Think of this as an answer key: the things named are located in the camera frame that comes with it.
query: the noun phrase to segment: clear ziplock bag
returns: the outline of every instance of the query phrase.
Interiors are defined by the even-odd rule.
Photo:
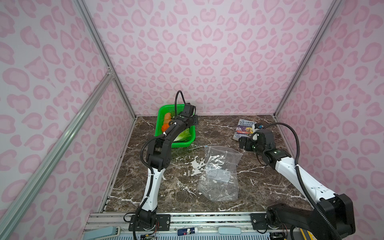
[[[197,190],[211,201],[237,200],[236,167],[243,154],[221,146],[205,146],[204,151],[206,165]]]

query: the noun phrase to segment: green basket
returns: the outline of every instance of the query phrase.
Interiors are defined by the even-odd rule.
[[[184,109],[184,104],[178,104],[177,105],[177,111],[181,112]],[[155,130],[155,136],[158,136],[162,134],[161,132],[161,126],[163,126],[164,122],[164,116],[166,113],[170,113],[172,117],[175,116],[175,105],[164,105],[159,109],[159,114],[157,115],[157,122],[156,122],[156,130]],[[192,126],[189,128],[189,132],[191,133],[191,137],[188,139],[187,142],[174,142],[172,143],[172,148],[174,147],[189,147],[191,143],[196,138],[196,131],[195,126]]]

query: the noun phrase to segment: orange vegetable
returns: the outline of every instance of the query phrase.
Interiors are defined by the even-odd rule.
[[[164,124],[162,127],[161,127],[161,131],[162,132],[165,132],[165,130],[167,130],[169,128],[169,125],[168,124]]]
[[[164,116],[164,120],[172,119],[170,113],[166,113]]]

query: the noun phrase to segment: lettuce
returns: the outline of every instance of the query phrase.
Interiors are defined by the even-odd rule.
[[[182,131],[176,138],[173,140],[174,142],[186,142],[191,137],[191,133],[189,132],[189,128]]]

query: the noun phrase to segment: marble tabletop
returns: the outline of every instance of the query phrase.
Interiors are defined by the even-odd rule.
[[[107,203],[107,212],[132,212],[139,205],[146,185],[147,169],[140,162],[142,145],[155,132],[157,117],[138,117],[128,149]],[[172,148],[172,162],[164,173],[158,196],[158,212],[265,211],[282,202],[311,210],[304,196],[271,167],[263,167],[256,154],[240,150],[232,139],[239,119],[273,122],[272,116],[199,116],[196,139],[189,147]],[[276,126],[276,147],[285,149]],[[212,202],[197,190],[204,169],[204,146],[226,146],[244,153],[237,166],[238,200]]]

